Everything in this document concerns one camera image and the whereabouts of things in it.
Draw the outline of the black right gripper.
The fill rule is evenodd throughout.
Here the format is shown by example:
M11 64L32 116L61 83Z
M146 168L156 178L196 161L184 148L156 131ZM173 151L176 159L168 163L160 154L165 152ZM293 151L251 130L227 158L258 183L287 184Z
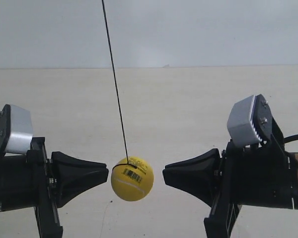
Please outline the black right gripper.
M217 148L162 170L166 185L212 206L204 220L209 238L230 237L243 205L298 210L298 152L285 149L298 134L284 137L267 100L255 96L253 119L261 142L237 148L230 138L221 170Z

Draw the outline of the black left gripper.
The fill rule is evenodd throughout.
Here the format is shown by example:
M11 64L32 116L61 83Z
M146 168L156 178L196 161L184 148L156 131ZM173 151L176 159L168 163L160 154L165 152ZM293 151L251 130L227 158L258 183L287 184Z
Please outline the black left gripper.
M41 238L61 238L58 209L85 191L107 182L105 163L52 152L48 165L44 137L32 137L24 155L5 152L10 133L10 104L0 111L0 212L34 208Z

